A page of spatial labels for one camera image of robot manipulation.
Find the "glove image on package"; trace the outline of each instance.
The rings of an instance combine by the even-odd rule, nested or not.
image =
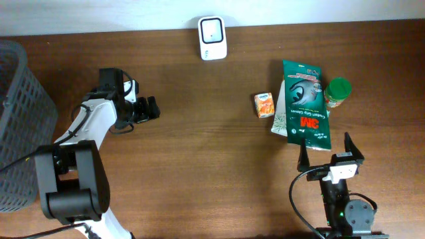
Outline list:
[[[309,148],[330,150],[321,69],[284,60],[284,84],[288,143],[299,145],[304,138]]]

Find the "glove package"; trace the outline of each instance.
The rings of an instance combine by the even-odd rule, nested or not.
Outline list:
[[[321,69],[284,60],[272,132],[288,137],[288,143],[330,150],[331,137],[321,87]]]

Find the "plastic container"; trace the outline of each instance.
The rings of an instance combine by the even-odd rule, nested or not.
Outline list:
[[[335,108],[339,106],[351,93],[350,82],[342,77],[331,81],[325,90],[326,106]]]
[[[0,40],[0,168],[51,143],[58,112],[27,67],[18,43]],[[0,212],[29,206],[37,195],[33,160],[0,176]]]

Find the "orange box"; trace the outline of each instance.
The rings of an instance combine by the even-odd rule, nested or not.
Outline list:
[[[274,103],[272,93],[255,95],[255,107],[259,118],[266,118],[274,115]]]

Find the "brown wooden surface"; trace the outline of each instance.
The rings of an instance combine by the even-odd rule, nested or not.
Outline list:
[[[107,134],[100,155],[111,208],[136,238],[243,238],[307,230],[288,200],[299,147],[258,119],[252,95],[278,98],[282,59],[320,66],[323,79],[348,78],[349,99],[331,112],[332,152],[309,151],[311,164],[343,151],[343,132],[366,157],[349,188],[375,199],[375,230],[421,238],[425,226],[425,21],[385,21],[227,29],[228,56],[203,62],[197,30],[14,37],[56,102],[54,137],[70,111],[118,67],[153,95],[161,117],[126,135]],[[296,185],[296,204],[326,226],[318,183]],[[39,201],[0,214],[3,236],[60,226]],[[83,238],[76,230],[51,238]]]

